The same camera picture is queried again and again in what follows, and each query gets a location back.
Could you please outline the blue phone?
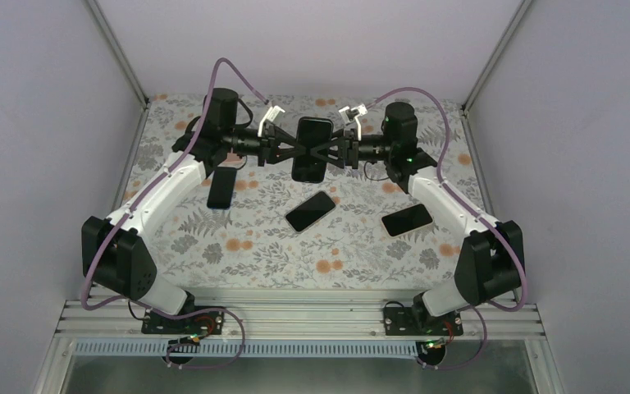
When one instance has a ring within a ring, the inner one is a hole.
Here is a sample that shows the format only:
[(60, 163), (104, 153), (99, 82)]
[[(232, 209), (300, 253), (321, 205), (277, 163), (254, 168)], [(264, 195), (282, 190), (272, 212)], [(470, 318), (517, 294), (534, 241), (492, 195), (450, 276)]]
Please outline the blue phone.
[(207, 199), (208, 208), (228, 209), (231, 206), (237, 172), (233, 167), (218, 167), (214, 171)]

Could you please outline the pink phone case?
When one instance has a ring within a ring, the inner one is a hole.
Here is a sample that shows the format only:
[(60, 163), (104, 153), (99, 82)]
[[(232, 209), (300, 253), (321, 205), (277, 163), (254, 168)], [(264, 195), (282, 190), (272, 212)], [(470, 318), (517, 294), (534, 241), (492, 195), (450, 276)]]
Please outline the pink phone case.
[(222, 167), (240, 168), (246, 164), (247, 158), (234, 153), (229, 153), (226, 160), (221, 164)]

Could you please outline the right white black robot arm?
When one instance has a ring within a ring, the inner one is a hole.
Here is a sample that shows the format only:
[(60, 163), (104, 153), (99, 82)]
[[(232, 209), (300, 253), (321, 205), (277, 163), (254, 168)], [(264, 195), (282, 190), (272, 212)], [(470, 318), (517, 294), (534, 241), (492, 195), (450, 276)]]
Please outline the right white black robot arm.
[(418, 119), (408, 103), (386, 106), (379, 135), (361, 129), (337, 131), (308, 154), (337, 167), (382, 161), (391, 181), (426, 207), (435, 223), (461, 242), (452, 278), (416, 295), (413, 327), (431, 334), (454, 312), (526, 288), (523, 234), (513, 221), (501, 222), (464, 199), (441, 172), (441, 164), (418, 147)]

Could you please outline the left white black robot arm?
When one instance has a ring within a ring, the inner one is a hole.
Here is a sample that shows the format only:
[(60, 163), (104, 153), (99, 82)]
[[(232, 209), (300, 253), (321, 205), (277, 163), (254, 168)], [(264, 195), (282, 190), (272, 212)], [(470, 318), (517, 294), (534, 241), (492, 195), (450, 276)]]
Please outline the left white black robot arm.
[(114, 300), (131, 300), (162, 316), (174, 332), (189, 330), (195, 321), (189, 292), (158, 272), (145, 244), (167, 215), (196, 186), (221, 169), (229, 153), (254, 156), (261, 164), (278, 163), (304, 154), (304, 148), (276, 125), (284, 110), (270, 100), (255, 129), (238, 124), (241, 100), (231, 89), (214, 88), (202, 112), (149, 182), (105, 218), (90, 217), (82, 226), (84, 284), (80, 302), (95, 310), (112, 302), (89, 303), (93, 284), (114, 291)]

